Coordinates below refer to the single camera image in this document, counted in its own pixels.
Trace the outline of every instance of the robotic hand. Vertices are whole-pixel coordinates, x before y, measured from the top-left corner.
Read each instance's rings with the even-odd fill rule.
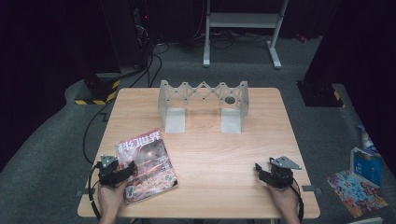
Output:
[[[300,219],[300,222],[302,222],[304,216],[304,203],[301,198],[300,191],[297,191],[299,189],[295,189],[293,187],[295,179],[293,178],[293,172],[291,171],[291,169],[301,170],[301,166],[285,156],[278,159],[270,158],[270,164],[272,164],[270,167],[271,173],[264,171],[260,165],[256,163],[256,171],[259,173],[259,179],[275,188],[291,188],[298,197],[300,207],[298,218]]]

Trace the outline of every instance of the electronic equipment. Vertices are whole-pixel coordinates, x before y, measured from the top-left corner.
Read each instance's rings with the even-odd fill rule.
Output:
[[[95,201],[92,195],[91,179],[95,169],[99,169],[99,183],[103,186],[110,186],[116,188],[119,183],[129,178],[134,173],[135,164],[134,161],[128,164],[128,167],[118,170],[119,162],[116,157],[113,156],[101,156],[101,161],[98,161],[96,165],[92,167],[90,177],[88,178],[88,196],[91,201],[92,210],[95,213],[98,220],[101,215],[96,207]]]
[[[279,189],[291,188],[298,198],[300,207],[298,212],[298,218],[300,219],[300,222],[302,222],[304,216],[304,203],[303,199],[301,198],[301,193],[298,188],[297,181],[295,181],[293,177],[293,172],[291,171],[291,169],[301,170],[302,167],[294,161],[291,161],[286,156],[282,156],[278,159],[270,157],[270,164],[272,164],[272,166],[270,167],[271,173],[264,171],[259,164],[255,164],[256,171],[259,173],[259,179],[266,184]],[[293,186],[294,182],[297,184],[297,189],[295,189]]]

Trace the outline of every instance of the colorful book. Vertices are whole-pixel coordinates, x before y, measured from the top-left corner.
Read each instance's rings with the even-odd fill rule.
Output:
[[[124,201],[126,205],[168,191],[177,185],[159,129],[122,140],[116,144],[120,168],[134,161],[134,174],[128,179]]]
[[[388,206],[379,196],[378,189],[352,177],[348,170],[328,176],[327,181],[353,217],[361,217]]]

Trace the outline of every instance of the white metal bracket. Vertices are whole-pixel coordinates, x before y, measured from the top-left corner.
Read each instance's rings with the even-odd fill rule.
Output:
[[[205,82],[201,82],[196,88],[190,86],[188,82],[183,82],[179,87],[173,88],[167,81],[162,80],[158,96],[158,112],[163,119],[166,133],[185,132],[186,108],[172,107],[172,101],[178,97],[187,105],[193,95],[202,100],[215,95],[219,99],[219,108],[221,108],[221,131],[242,133],[243,119],[248,114],[247,81],[242,81],[235,88],[228,87],[224,82],[220,82],[215,88]]]

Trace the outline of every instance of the metal stand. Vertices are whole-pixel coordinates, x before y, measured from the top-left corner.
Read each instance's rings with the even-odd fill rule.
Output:
[[[204,67],[210,66],[210,27],[242,27],[242,28],[272,28],[273,38],[267,41],[267,47],[271,54],[275,69],[282,67],[275,50],[276,40],[285,16],[286,7],[289,0],[283,0],[279,13],[211,13],[210,0],[207,0],[205,47],[204,47]]]
[[[238,87],[229,88],[224,82],[211,88],[201,82],[196,88],[183,82],[178,88],[171,87],[167,81],[161,81],[158,96],[158,112],[163,118],[166,133],[184,133],[186,129],[186,108],[172,107],[172,101],[181,99],[185,105],[191,96],[197,95],[205,100],[210,95],[219,99],[221,108],[221,131],[223,133],[241,133],[243,118],[248,114],[248,83],[242,81]]]

